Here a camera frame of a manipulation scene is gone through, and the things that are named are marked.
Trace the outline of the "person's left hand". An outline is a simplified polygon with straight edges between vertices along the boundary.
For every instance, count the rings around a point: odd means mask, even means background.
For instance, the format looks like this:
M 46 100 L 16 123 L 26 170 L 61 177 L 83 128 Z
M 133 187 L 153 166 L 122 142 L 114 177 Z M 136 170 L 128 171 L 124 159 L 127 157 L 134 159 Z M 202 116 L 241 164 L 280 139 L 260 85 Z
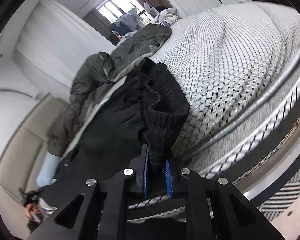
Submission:
M 26 216 L 29 220 L 34 221 L 36 223 L 41 223 L 43 221 L 43 215 L 35 203 L 27 204 L 25 206 L 25 209 Z

